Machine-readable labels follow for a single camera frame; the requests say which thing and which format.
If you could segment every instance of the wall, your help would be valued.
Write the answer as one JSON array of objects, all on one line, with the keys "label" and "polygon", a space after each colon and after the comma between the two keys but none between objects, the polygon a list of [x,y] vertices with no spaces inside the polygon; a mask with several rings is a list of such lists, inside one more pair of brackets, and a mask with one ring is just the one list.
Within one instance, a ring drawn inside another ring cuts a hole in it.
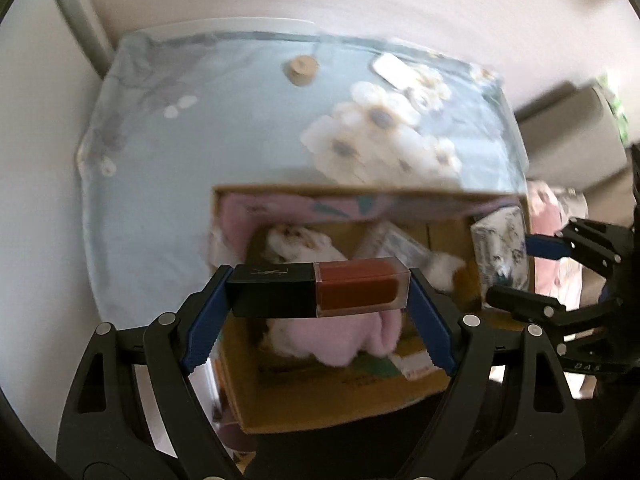
[{"label": "wall", "polygon": [[16,0],[0,52],[0,384],[53,455],[98,323],[74,153],[100,81],[54,0]]},{"label": "wall", "polygon": [[112,41],[196,18],[273,16],[339,34],[397,36],[495,66],[515,108],[606,68],[640,138],[640,23],[627,0],[93,0]]}]

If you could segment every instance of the white flower pattern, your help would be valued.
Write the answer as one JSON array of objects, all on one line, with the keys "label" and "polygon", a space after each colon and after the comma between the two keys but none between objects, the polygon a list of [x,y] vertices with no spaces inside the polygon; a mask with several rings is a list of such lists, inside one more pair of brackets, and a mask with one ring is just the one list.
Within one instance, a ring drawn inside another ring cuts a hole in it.
[{"label": "white flower pattern", "polygon": [[198,98],[195,95],[183,95],[175,105],[168,105],[164,108],[164,116],[167,119],[175,119],[182,110],[191,108],[198,102]]},{"label": "white flower pattern", "polygon": [[442,110],[442,102],[451,99],[451,89],[444,82],[442,74],[426,65],[416,65],[414,70],[419,74],[419,79],[418,86],[410,88],[408,92],[411,104],[423,113]]},{"label": "white flower pattern", "polygon": [[471,64],[469,75],[478,86],[488,86],[498,81],[498,74],[478,64]]},{"label": "white flower pattern", "polygon": [[453,143],[419,134],[420,114],[407,98],[368,82],[353,85],[351,97],[300,138],[321,173],[344,186],[459,183]]}]

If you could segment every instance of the cardboard box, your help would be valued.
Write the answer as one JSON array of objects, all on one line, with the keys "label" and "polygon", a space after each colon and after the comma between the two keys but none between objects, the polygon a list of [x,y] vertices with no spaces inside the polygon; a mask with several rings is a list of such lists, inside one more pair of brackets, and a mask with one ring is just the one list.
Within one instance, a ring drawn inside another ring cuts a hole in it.
[{"label": "cardboard box", "polygon": [[[480,291],[469,226],[476,215],[517,203],[524,205],[526,215],[525,198],[520,196],[318,186],[219,187],[213,196],[210,260],[213,267],[257,263],[268,226],[281,222],[325,232],[349,258],[376,220],[389,219],[425,246],[468,262],[456,275],[452,296],[463,310],[477,310]],[[260,334],[255,321],[231,315],[219,341],[226,394],[246,433],[313,430],[380,415],[441,392],[449,383],[441,370],[405,373],[409,380],[389,359],[368,354],[359,355],[347,368],[281,358],[259,348]],[[412,359],[406,362],[416,361],[415,356],[419,361],[421,352],[420,337],[407,327],[395,352],[396,362],[407,356]]]}]

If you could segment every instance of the pink towel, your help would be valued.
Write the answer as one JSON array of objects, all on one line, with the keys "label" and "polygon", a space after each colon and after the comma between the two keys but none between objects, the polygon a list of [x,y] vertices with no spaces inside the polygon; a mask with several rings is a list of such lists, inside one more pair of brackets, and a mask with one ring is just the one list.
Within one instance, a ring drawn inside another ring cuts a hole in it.
[{"label": "pink towel", "polygon": [[[544,182],[529,182],[531,233],[553,236],[562,229],[560,206],[551,188]],[[548,296],[558,278],[560,263],[536,258],[536,292]]]},{"label": "pink towel", "polygon": [[385,357],[396,349],[402,330],[401,310],[355,316],[273,319],[270,337],[279,354],[314,355],[328,366],[344,367],[365,351]]}]

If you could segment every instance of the pink fabric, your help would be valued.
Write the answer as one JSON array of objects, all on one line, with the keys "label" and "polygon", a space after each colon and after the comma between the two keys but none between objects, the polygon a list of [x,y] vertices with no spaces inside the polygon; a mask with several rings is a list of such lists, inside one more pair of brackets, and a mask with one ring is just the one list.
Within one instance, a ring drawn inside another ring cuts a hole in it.
[{"label": "pink fabric", "polygon": [[325,365],[343,367],[360,350],[375,357],[391,354],[402,330],[402,311],[286,321],[285,330],[294,346],[315,355]]},{"label": "pink fabric", "polygon": [[371,208],[361,213],[357,196],[311,198],[283,193],[227,193],[220,201],[218,217],[231,248],[244,260],[249,241],[261,226],[364,222],[382,216],[395,202],[393,196],[377,195]]},{"label": "pink fabric", "polygon": [[[529,184],[531,232],[552,236],[562,229],[560,206],[549,186],[541,182]],[[549,296],[554,286],[560,262],[536,258],[536,292]]]}]

